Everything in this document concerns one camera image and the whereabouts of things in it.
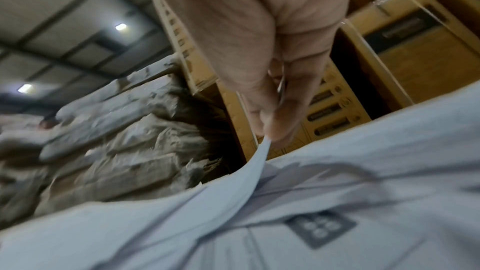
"ceiling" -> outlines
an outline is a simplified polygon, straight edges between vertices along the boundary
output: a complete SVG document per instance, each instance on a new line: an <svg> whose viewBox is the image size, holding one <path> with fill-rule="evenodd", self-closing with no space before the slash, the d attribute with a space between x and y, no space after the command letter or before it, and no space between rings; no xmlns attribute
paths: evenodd
<svg viewBox="0 0 480 270"><path fill-rule="evenodd" d="M151 0L0 0L0 113L51 116L172 52Z"/></svg>

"stacked sack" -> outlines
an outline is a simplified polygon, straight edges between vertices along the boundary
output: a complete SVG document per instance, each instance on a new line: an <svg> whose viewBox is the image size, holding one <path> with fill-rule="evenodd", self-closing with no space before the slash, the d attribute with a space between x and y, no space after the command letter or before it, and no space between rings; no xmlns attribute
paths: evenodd
<svg viewBox="0 0 480 270"><path fill-rule="evenodd" d="M215 168L228 172L235 143L225 113L193 99L177 70L175 55L165 57L67 104L52 129L0 134L0 177L23 173L0 187L0 225L90 201L164 197ZM27 151L29 169L8 165Z"/></svg>

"metal roof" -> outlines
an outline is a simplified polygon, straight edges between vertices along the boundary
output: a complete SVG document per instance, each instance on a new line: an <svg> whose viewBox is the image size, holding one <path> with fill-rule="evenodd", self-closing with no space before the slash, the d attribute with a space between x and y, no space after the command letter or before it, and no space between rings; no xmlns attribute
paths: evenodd
<svg viewBox="0 0 480 270"><path fill-rule="evenodd" d="M50 116L172 52L151 0L0 0L0 113Z"/></svg>

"ceiling light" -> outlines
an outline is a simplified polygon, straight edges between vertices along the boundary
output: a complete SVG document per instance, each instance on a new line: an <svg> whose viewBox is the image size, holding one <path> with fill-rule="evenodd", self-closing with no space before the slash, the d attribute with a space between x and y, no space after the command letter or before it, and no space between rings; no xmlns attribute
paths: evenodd
<svg viewBox="0 0 480 270"><path fill-rule="evenodd" d="M17 91L23 94L27 94L31 89L32 89L32 85L26 83L22 85Z"/></svg>
<svg viewBox="0 0 480 270"><path fill-rule="evenodd" d="M118 24L118 25L115 26L115 29L116 29L117 31L123 31L123 30L125 30L126 28L127 28L127 25L126 25L125 23L120 23L120 24Z"/></svg>

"hand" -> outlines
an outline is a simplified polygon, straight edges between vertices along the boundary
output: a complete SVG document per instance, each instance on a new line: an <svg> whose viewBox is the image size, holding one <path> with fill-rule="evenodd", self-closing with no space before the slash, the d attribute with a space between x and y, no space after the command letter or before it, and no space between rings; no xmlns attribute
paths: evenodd
<svg viewBox="0 0 480 270"><path fill-rule="evenodd" d="M288 144L319 87L349 0L165 1L218 77L242 94L254 132Z"/></svg>

